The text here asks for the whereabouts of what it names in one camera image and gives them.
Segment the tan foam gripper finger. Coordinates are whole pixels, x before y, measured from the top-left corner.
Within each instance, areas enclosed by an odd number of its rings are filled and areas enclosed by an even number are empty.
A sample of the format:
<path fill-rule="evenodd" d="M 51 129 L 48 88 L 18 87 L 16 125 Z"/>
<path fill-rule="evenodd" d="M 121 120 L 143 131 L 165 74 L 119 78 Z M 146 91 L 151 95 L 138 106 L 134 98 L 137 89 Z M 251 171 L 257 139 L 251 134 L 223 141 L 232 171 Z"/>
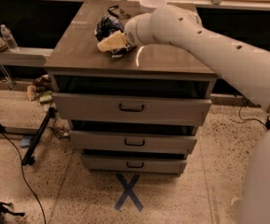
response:
<path fill-rule="evenodd" d="M 121 31 L 116 31 L 109 37 L 106 37 L 102 41 L 100 41 L 97 44 L 97 48 L 102 52 L 106 52 L 114 49 L 123 49 L 126 44 L 127 42 L 124 33 L 122 33 Z"/>

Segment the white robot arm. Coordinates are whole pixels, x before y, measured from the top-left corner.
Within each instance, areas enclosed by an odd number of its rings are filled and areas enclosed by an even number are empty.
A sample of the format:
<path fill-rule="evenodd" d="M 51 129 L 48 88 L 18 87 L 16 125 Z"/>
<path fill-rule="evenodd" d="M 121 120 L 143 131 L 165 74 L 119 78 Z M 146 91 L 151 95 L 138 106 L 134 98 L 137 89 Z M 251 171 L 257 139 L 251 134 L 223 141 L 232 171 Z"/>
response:
<path fill-rule="evenodd" d="M 188 51 L 270 115 L 270 52 L 211 32 L 199 16 L 166 5 L 128 20 L 98 43 L 102 51 L 167 44 Z M 270 224 L 270 130 L 255 147 L 246 172 L 237 224 Z"/>

